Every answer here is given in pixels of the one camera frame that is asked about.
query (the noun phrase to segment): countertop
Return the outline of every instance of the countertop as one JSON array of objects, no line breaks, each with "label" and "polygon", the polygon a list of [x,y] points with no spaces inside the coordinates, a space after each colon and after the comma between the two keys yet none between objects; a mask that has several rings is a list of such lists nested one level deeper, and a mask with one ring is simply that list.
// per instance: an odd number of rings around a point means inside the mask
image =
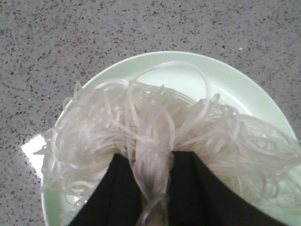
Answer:
[{"label": "countertop", "polygon": [[40,178],[21,146],[54,125],[74,83],[159,50],[199,53],[239,69],[301,138],[298,0],[3,0],[0,225],[45,225]]}]

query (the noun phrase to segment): noodle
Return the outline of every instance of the noodle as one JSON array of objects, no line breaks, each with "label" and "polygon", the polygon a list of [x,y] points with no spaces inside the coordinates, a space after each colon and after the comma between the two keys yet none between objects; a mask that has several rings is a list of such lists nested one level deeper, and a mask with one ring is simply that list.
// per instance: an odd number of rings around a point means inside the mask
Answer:
[{"label": "noodle", "polygon": [[[148,71],[173,65],[197,70],[206,98],[193,101],[175,90],[137,82]],[[283,207],[301,205],[295,170],[299,143],[275,126],[210,97],[205,75],[186,62],[157,65],[128,82],[111,79],[90,92],[77,83],[74,97],[48,132],[43,189],[57,186],[79,200],[79,210],[96,188],[114,153],[129,159],[134,178],[148,202],[137,225],[151,211],[166,214],[166,190],[173,150],[194,151],[230,189],[254,205],[262,200]]]}]

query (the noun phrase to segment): plate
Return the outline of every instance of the plate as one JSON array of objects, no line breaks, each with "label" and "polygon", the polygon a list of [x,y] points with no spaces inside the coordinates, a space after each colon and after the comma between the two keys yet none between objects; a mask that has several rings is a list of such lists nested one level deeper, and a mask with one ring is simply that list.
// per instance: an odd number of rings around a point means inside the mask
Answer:
[{"label": "plate", "polygon": [[[105,79],[131,80],[148,68],[173,60],[186,61],[199,67],[210,83],[212,95],[220,93],[222,101],[236,107],[241,113],[270,122],[282,129],[287,135],[295,138],[286,117],[263,89],[235,68],[199,54],[160,51],[137,55],[98,73],[83,86],[84,92],[89,92],[90,89]],[[194,69],[183,65],[148,72],[139,81],[156,86],[164,85],[167,88],[182,92],[194,100],[205,97],[205,85],[201,76]],[[60,226],[59,216],[71,210],[63,195],[56,191],[46,190],[42,194],[41,200],[46,226]],[[269,214],[290,225],[301,223],[301,217],[289,216],[286,211],[280,208],[269,212]]]}]

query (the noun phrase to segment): speckled countertop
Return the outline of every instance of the speckled countertop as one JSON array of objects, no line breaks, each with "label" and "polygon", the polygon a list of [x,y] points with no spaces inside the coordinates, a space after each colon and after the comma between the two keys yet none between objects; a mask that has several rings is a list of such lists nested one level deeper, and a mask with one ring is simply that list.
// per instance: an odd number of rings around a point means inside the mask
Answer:
[{"label": "speckled countertop", "polygon": [[75,81],[157,50],[239,69],[301,138],[299,0],[0,1],[0,225],[44,225],[40,181],[21,150],[52,127]]}]

